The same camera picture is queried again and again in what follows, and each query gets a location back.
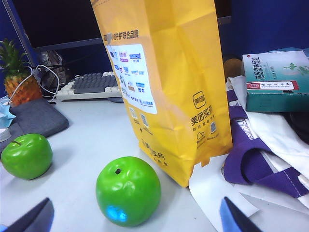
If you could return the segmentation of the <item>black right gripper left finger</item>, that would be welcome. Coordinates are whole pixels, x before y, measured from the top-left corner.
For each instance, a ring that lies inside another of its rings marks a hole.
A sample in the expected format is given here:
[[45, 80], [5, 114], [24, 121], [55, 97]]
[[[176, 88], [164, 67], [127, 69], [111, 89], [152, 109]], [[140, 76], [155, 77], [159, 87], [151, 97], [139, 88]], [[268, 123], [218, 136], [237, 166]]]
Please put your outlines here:
[[0, 226], [1, 232], [49, 232], [55, 210], [52, 201], [47, 197], [31, 208], [10, 226]]

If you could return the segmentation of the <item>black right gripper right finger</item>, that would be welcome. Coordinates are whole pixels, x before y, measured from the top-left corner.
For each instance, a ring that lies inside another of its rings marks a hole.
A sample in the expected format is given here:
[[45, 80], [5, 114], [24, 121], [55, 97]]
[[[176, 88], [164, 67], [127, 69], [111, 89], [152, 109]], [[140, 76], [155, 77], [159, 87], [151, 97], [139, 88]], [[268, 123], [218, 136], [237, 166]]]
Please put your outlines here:
[[222, 199], [220, 217], [224, 232], [261, 232], [228, 197]]

